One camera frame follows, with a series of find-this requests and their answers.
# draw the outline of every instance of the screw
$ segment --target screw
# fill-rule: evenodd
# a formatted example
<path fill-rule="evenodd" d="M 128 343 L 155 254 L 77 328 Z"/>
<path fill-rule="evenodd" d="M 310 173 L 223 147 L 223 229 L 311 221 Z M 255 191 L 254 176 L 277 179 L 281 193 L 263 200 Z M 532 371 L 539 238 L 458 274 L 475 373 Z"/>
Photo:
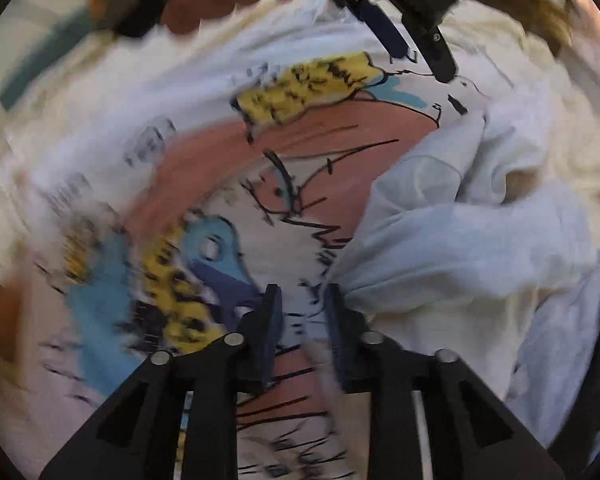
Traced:
<path fill-rule="evenodd" d="M 151 356 L 151 362 L 156 366 L 162 366 L 169 362 L 171 355 L 164 350 L 160 350 Z"/>
<path fill-rule="evenodd" d="M 244 342 L 244 336 L 238 332 L 231 332 L 224 336 L 224 342 L 229 346 L 238 346 Z"/>
<path fill-rule="evenodd" d="M 383 339 L 384 336 L 381 333 L 373 332 L 372 330 L 362 335 L 362 342 L 368 345 L 379 345 Z"/>
<path fill-rule="evenodd" d="M 446 348 L 443 348 L 436 352 L 436 359 L 441 363 L 455 363 L 456 361 L 458 361 L 459 358 L 460 356 L 458 354 Z"/>

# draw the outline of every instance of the silver screw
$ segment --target silver screw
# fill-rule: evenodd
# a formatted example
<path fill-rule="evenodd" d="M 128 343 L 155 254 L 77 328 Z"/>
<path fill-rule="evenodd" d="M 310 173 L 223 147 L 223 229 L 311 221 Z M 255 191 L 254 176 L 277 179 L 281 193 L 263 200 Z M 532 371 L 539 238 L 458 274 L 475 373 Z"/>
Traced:
<path fill-rule="evenodd" d="M 244 342 L 244 336 L 238 332 L 231 332 L 224 336 L 224 342 L 229 346 L 238 346 Z"/>
<path fill-rule="evenodd" d="M 383 339 L 384 337 L 381 333 L 373 332 L 372 330 L 365 332 L 362 335 L 362 342 L 368 345 L 379 345 Z"/>
<path fill-rule="evenodd" d="M 156 366 L 162 366 L 169 362 L 171 355 L 164 350 L 160 350 L 151 356 L 151 362 Z"/>
<path fill-rule="evenodd" d="M 459 358 L 460 356 L 458 354 L 447 348 L 443 348 L 436 352 L 436 359 L 441 363 L 455 363 Z"/>

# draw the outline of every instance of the black strap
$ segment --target black strap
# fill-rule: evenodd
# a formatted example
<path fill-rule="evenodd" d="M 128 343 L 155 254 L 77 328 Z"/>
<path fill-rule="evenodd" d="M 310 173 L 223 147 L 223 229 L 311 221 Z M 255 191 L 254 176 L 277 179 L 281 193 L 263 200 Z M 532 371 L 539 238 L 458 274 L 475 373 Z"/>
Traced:
<path fill-rule="evenodd" d="M 589 370 L 578 397 L 560 433 L 549 446 L 549 455 L 564 471 L 567 480 L 579 478 L 589 463 L 600 431 L 600 332 Z"/>

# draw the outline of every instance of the graphic t-shirt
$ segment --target graphic t-shirt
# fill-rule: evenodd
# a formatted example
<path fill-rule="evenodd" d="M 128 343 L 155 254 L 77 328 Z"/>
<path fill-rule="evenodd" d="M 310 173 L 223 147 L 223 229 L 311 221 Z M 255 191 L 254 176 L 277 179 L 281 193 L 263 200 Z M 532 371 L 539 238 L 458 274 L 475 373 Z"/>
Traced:
<path fill-rule="evenodd" d="M 325 27 L 367 49 L 309 49 L 313 26 L 257 63 L 185 66 L 32 175 L 26 380 L 51 453 L 148 355 L 203 349 L 277 283 L 284 332 L 270 389 L 238 406 L 238 474 L 355 476 L 301 348 L 326 336 L 323 278 L 372 182 L 488 96 L 461 59 L 440 84 L 415 50 L 394 60 L 359 23 Z"/>

